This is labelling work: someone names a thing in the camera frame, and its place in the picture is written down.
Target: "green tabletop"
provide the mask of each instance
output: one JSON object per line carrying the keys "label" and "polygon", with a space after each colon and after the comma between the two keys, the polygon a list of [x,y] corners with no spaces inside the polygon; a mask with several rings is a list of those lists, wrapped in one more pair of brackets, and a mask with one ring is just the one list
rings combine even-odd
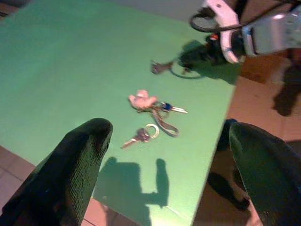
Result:
{"label": "green tabletop", "polygon": [[[37,0],[0,24],[0,144],[38,164],[95,117],[114,129],[93,197],[142,225],[189,225],[234,89],[238,66],[204,66],[183,79],[150,72],[206,34],[102,0]],[[179,66],[174,67],[180,73]],[[183,107],[177,138],[121,145],[154,120],[127,97],[146,89]]]}

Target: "key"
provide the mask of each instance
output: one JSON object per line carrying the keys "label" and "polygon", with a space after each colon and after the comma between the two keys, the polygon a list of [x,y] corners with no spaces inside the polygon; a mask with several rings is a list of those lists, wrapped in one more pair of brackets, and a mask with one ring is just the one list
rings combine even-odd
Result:
{"label": "key", "polygon": [[180,108],[180,107],[174,107],[172,106],[171,104],[169,103],[165,103],[165,102],[162,102],[162,108],[163,110],[165,111],[174,111],[174,112],[180,112],[180,113],[185,113],[187,114],[188,112],[183,109],[183,108]]}
{"label": "key", "polygon": [[136,136],[134,136],[129,141],[125,142],[124,145],[121,147],[121,149],[129,147],[130,145],[132,145],[134,143],[137,143],[138,141],[146,143],[146,142],[149,141],[149,139],[150,139],[150,135],[146,131],[146,129],[145,128],[140,128],[140,129],[137,130]]}
{"label": "key", "polygon": [[[150,135],[147,131],[148,128],[153,127],[155,129],[154,135]],[[121,149],[124,149],[134,143],[137,143],[139,141],[141,142],[148,142],[150,138],[154,139],[159,135],[159,127],[155,124],[147,124],[145,128],[140,128],[137,130],[136,136],[134,136],[132,139],[124,143],[124,145],[121,147]]]}

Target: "key ring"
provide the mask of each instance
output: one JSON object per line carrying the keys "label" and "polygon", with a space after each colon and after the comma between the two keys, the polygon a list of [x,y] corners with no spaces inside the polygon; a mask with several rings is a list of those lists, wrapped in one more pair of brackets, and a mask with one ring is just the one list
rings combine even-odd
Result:
{"label": "key ring", "polygon": [[153,127],[155,128],[155,134],[154,135],[150,135],[150,138],[156,138],[157,136],[159,136],[159,127],[155,124],[147,124],[144,128],[147,130],[148,128]]}

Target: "pink keychain charm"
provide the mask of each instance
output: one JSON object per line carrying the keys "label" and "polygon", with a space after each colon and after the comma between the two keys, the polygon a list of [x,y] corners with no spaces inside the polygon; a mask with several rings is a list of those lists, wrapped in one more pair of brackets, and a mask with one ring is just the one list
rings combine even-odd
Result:
{"label": "pink keychain charm", "polygon": [[137,110],[150,109],[158,101],[157,97],[150,97],[148,91],[144,89],[138,90],[136,96],[129,95],[128,99],[132,107]]}

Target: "blue key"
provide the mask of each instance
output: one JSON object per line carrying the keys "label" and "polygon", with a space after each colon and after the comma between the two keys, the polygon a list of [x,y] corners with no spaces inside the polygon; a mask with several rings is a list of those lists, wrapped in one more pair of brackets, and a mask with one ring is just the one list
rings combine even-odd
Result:
{"label": "blue key", "polygon": [[174,111],[174,112],[180,112],[180,113],[187,113],[187,111],[183,108],[179,108],[179,107],[174,107],[172,106],[170,103],[165,103],[165,102],[161,102],[162,103],[162,108],[166,111]]}

